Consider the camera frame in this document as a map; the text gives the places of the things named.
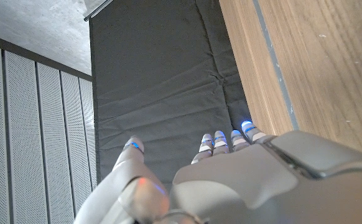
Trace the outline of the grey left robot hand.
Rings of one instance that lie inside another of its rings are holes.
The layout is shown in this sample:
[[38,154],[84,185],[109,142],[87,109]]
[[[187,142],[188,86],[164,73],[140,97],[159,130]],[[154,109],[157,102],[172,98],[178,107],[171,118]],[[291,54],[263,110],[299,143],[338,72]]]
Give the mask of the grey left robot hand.
[[229,139],[202,137],[166,190],[131,137],[76,223],[362,223],[362,152],[302,131],[265,134],[251,121]]

